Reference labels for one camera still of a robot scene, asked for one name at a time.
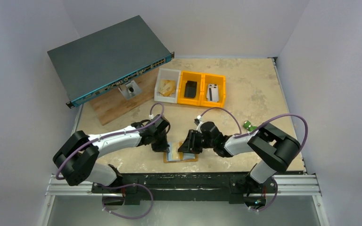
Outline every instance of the beige table surface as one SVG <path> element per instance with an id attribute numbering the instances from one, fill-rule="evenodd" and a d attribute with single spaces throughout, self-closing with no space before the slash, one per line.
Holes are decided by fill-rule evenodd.
<path id="1" fill-rule="evenodd" d="M 273 116 L 288 112 L 271 59 L 174 59 L 162 68 L 225 75 L 227 98 L 224 108 L 231 111 L 240 124 L 250 120 L 258 126 Z M 77 130 L 83 130 L 86 134 L 100 134 L 122 129 L 132 122 L 148 119 L 149 110 L 154 103 L 153 99 L 147 101 L 105 126 L 100 124 L 91 105 L 86 103 Z M 171 124 L 167 136 L 169 142 L 183 142 L 188 130 L 196 128 L 194 118 L 206 109 L 169 103 L 164 105 L 165 117 Z M 156 106 L 154 114 L 160 111 L 160 106 Z M 203 120 L 213 121 L 225 135 L 238 132 L 234 120 L 221 110 L 209 111 Z M 296 137 L 290 118 L 278 119 L 273 124 Z M 164 163 L 163 153 L 154 153 L 149 145 L 122 149 L 97 160 L 102 164 L 113 164 L 123 173 L 249 171 L 259 161 L 254 152 L 222 158 L 213 150 L 204 149 L 197 162 Z M 288 170 L 303 169 L 302 157 L 299 154 Z"/>

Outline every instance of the table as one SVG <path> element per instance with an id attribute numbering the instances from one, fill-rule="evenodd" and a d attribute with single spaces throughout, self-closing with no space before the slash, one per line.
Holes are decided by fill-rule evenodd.
<path id="1" fill-rule="evenodd" d="M 231 111 L 240 124 L 250 120 L 258 126 L 263 121 L 288 112 L 272 59 L 174 59 L 162 68 L 205 72 L 225 75 L 227 99 L 224 108 Z M 85 103 L 77 130 L 86 134 L 101 134 L 122 129 L 132 122 L 148 119 L 154 100 L 134 108 L 116 120 L 102 126 L 91 105 Z M 164 103 L 165 117 L 171 124 L 169 142 L 183 142 L 189 129 L 195 129 L 194 118 L 205 107 Z M 154 114 L 160 113 L 160 106 Z M 211 110 L 203 117 L 213 121 L 225 135 L 238 132 L 234 120 L 221 110 Z M 275 126 L 296 138 L 292 121 L 288 117 L 273 122 Z M 123 173 L 144 172 L 231 172 L 249 171 L 260 158 L 256 153 L 242 153 L 232 158 L 221 158 L 213 150 L 204 150 L 197 162 L 164 163 L 163 153 L 154 153 L 150 146 L 126 148 L 105 155 L 97 160 L 101 164 L 113 164 Z M 288 170 L 304 170 L 299 154 Z"/>

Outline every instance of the orange storage bin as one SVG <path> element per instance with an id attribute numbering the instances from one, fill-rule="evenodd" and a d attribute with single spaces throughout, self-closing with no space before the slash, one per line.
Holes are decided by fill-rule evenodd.
<path id="1" fill-rule="evenodd" d="M 225 76 L 217 75 L 217 74 L 207 74 L 203 75 L 204 80 L 202 80 L 202 90 L 201 93 L 201 103 L 200 106 L 202 107 L 224 107 L 225 103 Z M 217 103 L 207 101 L 206 93 L 207 93 L 207 86 L 209 84 L 216 84 L 219 88 L 219 101 Z"/>
<path id="2" fill-rule="evenodd" d="M 180 87 L 178 89 L 177 103 L 182 105 L 200 106 L 203 93 L 203 81 L 205 76 L 203 73 L 182 71 L 180 77 Z M 185 97 L 185 85 L 187 81 L 197 82 L 195 98 Z"/>

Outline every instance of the white bin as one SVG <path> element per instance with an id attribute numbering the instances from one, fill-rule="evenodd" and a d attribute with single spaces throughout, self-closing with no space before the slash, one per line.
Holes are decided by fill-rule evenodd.
<path id="1" fill-rule="evenodd" d="M 180 70 L 159 68 L 159 74 L 157 75 L 156 86 L 155 86 L 155 101 L 176 104 L 178 97 L 178 87 L 180 86 L 180 77 L 181 77 Z M 177 88 L 175 90 L 175 93 L 171 94 L 169 97 L 164 97 L 159 93 L 160 80 L 162 79 L 176 81 L 175 83 L 177 84 Z"/>

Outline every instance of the metal frame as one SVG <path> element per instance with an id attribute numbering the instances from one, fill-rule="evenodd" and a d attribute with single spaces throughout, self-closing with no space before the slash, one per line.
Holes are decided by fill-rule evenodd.
<path id="1" fill-rule="evenodd" d="M 277 74 L 278 81 L 280 78 L 278 75 L 277 67 L 272 58 L 274 69 Z M 77 116 L 75 118 L 74 127 L 72 134 L 77 130 L 80 116 L 82 113 L 83 105 L 80 106 Z M 278 184 L 279 196 L 311 196 L 315 205 L 317 216 L 321 226 L 329 226 L 328 217 L 322 202 L 321 190 L 318 184 L 317 177 L 315 175 L 307 175 L 306 168 L 304 168 L 304 175 L 275 175 L 275 180 Z M 52 211 L 56 196 L 103 196 L 103 194 L 94 194 L 91 192 L 92 183 L 82 182 L 78 186 L 69 186 L 66 181 L 56 180 L 55 176 L 52 175 L 48 188 L 45 194 L 45 202 L 42 209 L 41 217 L 38 222 L 38 226 L 47 226 Z M 121 194 L 104 194 L 105 196 L 120 197 Z M 250 194 L 251 196 L 260 196 L 261 194 Z"/>

